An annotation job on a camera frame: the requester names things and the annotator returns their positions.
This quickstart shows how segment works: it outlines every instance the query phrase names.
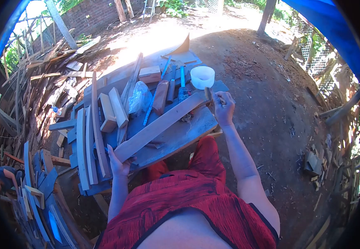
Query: wood pile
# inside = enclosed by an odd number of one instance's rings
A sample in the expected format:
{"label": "wood pile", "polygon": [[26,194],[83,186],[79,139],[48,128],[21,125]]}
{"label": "wood pile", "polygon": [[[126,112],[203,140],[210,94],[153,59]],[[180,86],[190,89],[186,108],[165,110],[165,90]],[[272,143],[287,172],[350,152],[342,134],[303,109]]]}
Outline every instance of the wood pile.
{"label": "wood pile", "polygon": [[[92,72],[87,71],[87,63],[76,60],[83,59],[87,50],[99,40],[100,37],[97,37],[72,50],[63,38],[53,47],[45,49],[45,53],[39,51],[20,61],[18,70],[1,86],[1,99],[8,99],[0,101],[1,134],[17,139],[13,143],[13,151],[10,151],[14,157],[22,158],[21,148],[29,135],[31,144],[36,134],[40,142],[46,121],[54,120],[46,117],[55,117],[55,121],[64,117],[78,93],[91,83],[88,78]],[[52,112],[52,106],[61,108],[62,114]]]}

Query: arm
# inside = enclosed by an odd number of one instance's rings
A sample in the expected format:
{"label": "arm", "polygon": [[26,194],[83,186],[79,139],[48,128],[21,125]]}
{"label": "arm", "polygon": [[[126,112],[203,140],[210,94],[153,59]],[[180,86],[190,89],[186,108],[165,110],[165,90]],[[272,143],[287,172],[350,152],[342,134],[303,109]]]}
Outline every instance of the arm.
{"label": "arm", "polygon": [[13,173],[11,173],[10,171],[8,171],[7,169],[4,169],[3,173],[4,173],[5,177],[7,177],[7,178],[9,178],[9,179],[11,179],[13,181],[14,187],[15,187],[16,192],[17,192],[17,196],[19,196],[18,184],[17,184],[16,176]]}
{"label": "arm", "polygon": [[[219,97],[225,100],[225,105],[221,105]],[[228,92],[213,93],[213,100],[215,103],[215,116],[226,137],[232,170],[238,182],[238,195],[246,203],[253,203],[279,236],[278,212],[265,196],[256,165],[232,123],[235,102]]]}
{"label": "arm", "polygon": [[108,222],[119,214],[126,197],[128,196],[127,176],[130,171],[129,160],[121,163],[113,152],[113,148],[108,145],[108,156],[112,170],[112,195],[108,208]]}

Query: white plastic bowl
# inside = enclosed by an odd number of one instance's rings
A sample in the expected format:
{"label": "white plastic bowl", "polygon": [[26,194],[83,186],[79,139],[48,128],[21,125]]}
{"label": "white plastic bowl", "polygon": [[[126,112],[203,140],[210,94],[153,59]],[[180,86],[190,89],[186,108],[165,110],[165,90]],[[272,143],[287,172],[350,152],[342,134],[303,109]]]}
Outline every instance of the white plastic bowl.
{"label": "white plastic bowl", "polygon": [[200,90],[212,87],[215,82],[215,71],[211,67],[194,67],[191,69],[192,85]]}

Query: tree trunk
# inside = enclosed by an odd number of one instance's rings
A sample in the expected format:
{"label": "tree trunk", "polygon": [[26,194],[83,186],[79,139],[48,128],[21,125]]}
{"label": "tree trunk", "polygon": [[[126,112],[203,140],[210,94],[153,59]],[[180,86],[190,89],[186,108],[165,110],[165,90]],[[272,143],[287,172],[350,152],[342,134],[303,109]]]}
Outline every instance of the tree trunk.
{"label": "tree trunk", "polygon": [[271,13],[271,11],[275,8],[275,4],[277,3],[277,0],[267,0],[267,3],[265,4],[264,12],[262,21],[260,22],[259,29],[257,30],[257,35],[264,34],[265,26],[267,25],[268,17]]}

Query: workbench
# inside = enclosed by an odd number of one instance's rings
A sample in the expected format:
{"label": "workbench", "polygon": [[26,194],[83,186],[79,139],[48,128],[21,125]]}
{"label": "workbench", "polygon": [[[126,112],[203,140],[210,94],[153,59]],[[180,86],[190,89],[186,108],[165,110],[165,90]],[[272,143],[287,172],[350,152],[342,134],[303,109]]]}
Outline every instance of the workbench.
{"label": "workbench", "polygon": [[[167,58],[161,56],[167,54],[168,51],[172,51],[172,48],[168,48],[162,51],[155,52],[151,55],[148,55],[143,58],[143,61],[141,63],[141,68],[144,67],[151,67],[159,65],[161,70],[165,67],[165,64],[167,62]],[[190,81],[190,70],[197,66],[206,66],[202,63],[202,61],[191,51],[177,53],[172,56],[173,60],[181,60],[186,61],[184,69],[185,69],[185,80],[188,82],[186,84],[186,87],[192,92],[197,93],[201,92],[202,90],[195,89]],[[100,93],[108,94],[108,92],[113,88],[116,87],[119,93],[123,92],[123,89],[125,88],[127,81],[130,77],[131,70],[133,67],[133,63],[130,63],[128,65],[125,65],[123,67],[118,68],[117,70],[104,75],[100,77],[97,81],[97,95],[100,95]],[[170,81],[170,71],[164,75],[163,79]],[[173,103],[171,105],[168,105],[165,107],[164,112],[167,112],[168,110],[172,109],[178,104],[178,98],[177,98],[177,91],[178,87],[180,85],[180,68],[176,70],[175,74],[175,83],[176,83],[176,91]],[[157,86],[157,82],[149,83],[147,84],[148,88],[150,89],[151,93],[154,94],[155,88]],[[217,91],[228,91],[227,86],[222,81],[215,81],[214,85],[212,86],[212,89]],[[91,86],[86,88],[84,91],[84,99],[83,101],[79,102],[74,108],[71,113],[71,119],[74,120],[74,123],[76,122],[76,114],[77,111],[81,108],[88,107],[91,103]],[[213,116],[212,112],[206,107],[206,105],[200,106],[193,110],[194,117],[190,120],[190,122],[175,122],[171,127],[163,131],[158,137],[154,139],[154,141],[163,142],[163,146],[159,149],[147,147],[144,146],[141,150],[139,150],[134,156],[137,157],[137,160],[133,162],[130,173],[133,173],[135,175],[139,170],[146,168],[156,162],[159,162],[176,152],[179,152],[183,150],[184,148],[188,147],[189,145],[197,142],[200,138],[208,135],[211,133],[216,127],[217,127],[217,121],[215,117]],[[128,122],[128,128],[127,128],[127,140],[133,137],[135,134],[137,134],[139,131],[141,131],[145,126],[143,126],[143,121],[146,116],[146,113],[142,113],[140,116],[129,119]],[[150,117],[148,118],[147,126],[154,120],[156,120],[158,116],[151,112]],[[107,147],[107,144],[111,145],[113,149],[117,147],[117,133],[118,133],[118,127],[113,130],[113,132],[105,133],[103,132],[103,143],[104,147]],[[73,154],[70,156],[71,161],[71,167],[75,168],[78,166],[77,161],[77,144],[76,140],[71,139],[71,141],[68,141],[72,145],[72,151]],[[82,187],[79,183],[79,190],[82,195],[95,195],[98,193],[104,193],[107,191],[110,191],[111,189],[111,178],[103,178],[102,172],[99,166],[99,162],[96,156],[96,153],[94,152],[94,158],[96,162],[96,170],[97,170],[97,177],[98,177],[98,184],[90,185],[90,189],[83,191]]]}

